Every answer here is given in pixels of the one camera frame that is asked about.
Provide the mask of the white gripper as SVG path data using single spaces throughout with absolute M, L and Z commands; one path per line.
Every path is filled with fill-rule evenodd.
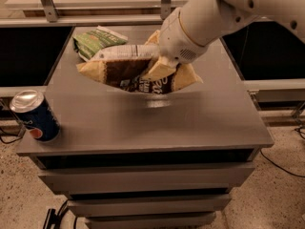
M 185 33 L 180 22 L 180 8 L 175 9 L 163 22 L 161 31 L 156 30 L 146 45 L 159 44 L 160 56 L 153 58 L 141 78 L 156 81 L 173 74 L 178 64 L 192 63 L 201 56 L 207 46 L 199 46 Z

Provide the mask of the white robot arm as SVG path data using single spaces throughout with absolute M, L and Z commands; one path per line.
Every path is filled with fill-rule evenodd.
M 305 0 L 189 0 L 163 22 L 159 56 L 142 78 L 155 81 L 192 63 L 218 38 L 266 17 L 305 41 Z

